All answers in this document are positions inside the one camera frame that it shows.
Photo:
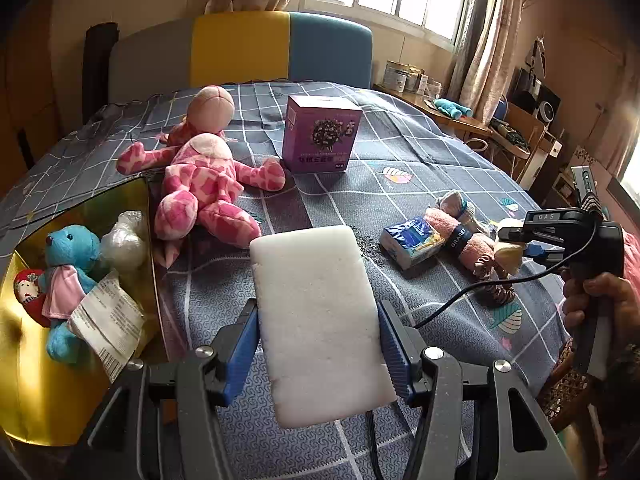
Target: screw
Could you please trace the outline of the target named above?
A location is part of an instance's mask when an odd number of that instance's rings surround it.
[[[496,370],[502,373],[507,373],[511,371],[511,363],[508,361],[505,361],[504,359],[498,359],[494,363],[494,367]]]
[[[213,348],[211,348],[209,345],[198,346],[196,348],[196,356],[201,359],[211,357],[213,355],[213,352]]]
[[[425,348],[424,354],[429,359],[433,359],[433,360],[442,359],[444,357],[444,352],[437,346],[429,346]]]
[[[127,367],[127,370],[130,370],[131,372],[135,372],[136,370],[140,370],[140,368],[142,368],[143,365],[144,363],[142,362],[142,359],[133,358],[127,363],[126,367]]]

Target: finger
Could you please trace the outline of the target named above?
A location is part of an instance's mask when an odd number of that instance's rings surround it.
[[[564,316],[564,327],[570,332],[584,321],[584,312],[570,312]]]
[[[564,287],[562,288],[562,294],[565,298],[570,298],[571,296],[575,296],[576,294],[583,293],[582,285],[578,283],[577,280],[569,280],[564,283]]]
[[[610,296],[614,301],[635,301],[631,284],[609,272],[603,272],[582,284],[590,296]]]
[[[579,310],[585,310],[589,304],[589,297],[587,294],[577,294],[564,300],[562,304],[562,311],[565,314],[570,312],[578,312]]]

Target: yellow container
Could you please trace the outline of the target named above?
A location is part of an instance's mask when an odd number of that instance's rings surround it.
[[[65,211],[25,238],[14,251],[0,289],[0,426],[11,437],[43,446],[76,443],[109,380],[98,358],[81,367],[60,364],[47,355],[49,329],[41,327],[15,299],[14,278],[23,269],[45,269],[44,238],[72,224],[85,225],[99,237],[126,210],[146,216],[148,258],[137,272],[120,277],[121,286],[143,309],[143,340],[158,333],[156,277],[150,250],[148,188],[143,178],[130,180]]]

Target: hand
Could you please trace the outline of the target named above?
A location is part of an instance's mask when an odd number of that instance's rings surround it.
[[[614,337],[620,346],[640,342],[640,307],[631,284],[608,272],[585,280],[580,284],[568,270],[562,272],[564,280],[564,327],[571,332],[584,320],[584,309],[590,296],[609,296],[613,299]]]

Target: bedspread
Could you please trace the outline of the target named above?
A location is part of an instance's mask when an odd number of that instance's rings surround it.
[[[424,319],[472,276],[444,252],[400,271],[378,246],[383,227],[421,216],[451,189],[461,190],[484,222],[523,218],[538,208],[505,173],[391,96],[326,82],[226,88],[236,104],[226,139],[234,157],[251,166],[280,154],[290,94],[344,96],[362,108],[346,172],[296,176],[287,172],[281,191],[247,187],[237,204],[254,216],[264,235],[351,226],[375,297],[390,300],[405,324]],[[129,178],[115,171],[119,153],[133,140],[141,140],[147,150],[157,147],[159,134],[182,119],[196,92],[108,105],[81,130],[62,139],[0,206],[4,267],[15,245],[52,215]],[[152,185],[159,179],[161,172],[150,174]],[[514,204],[516,211],[511,210]],[[540,269],[526,261],[521,273]],[[169,293],[175,323],[190,348],[209,342],[221,326],[233,322],[254,294],[248,251],[226,246],[200,227],[191,233],[161,285]],[[485,365],[497,358],[509,360],[536,393],[565,338],[558,311],[561,282],[547,276],[514,289],[516,300],[497,309],[487,309],[482,292],[471,293],[421,333],[429,344],[460,360]],[[416,410],[402,402],[400,406],[404,418],[391,407],[375,411],[380,462],[389,479],[402,475],[418,420]],[[363,415],[300,430],[277,426],[259,346],[244,392],[218,413],[238,478],[373,478]],[[471,413],[472,406],[465,403],[460,460],[470,455]]]

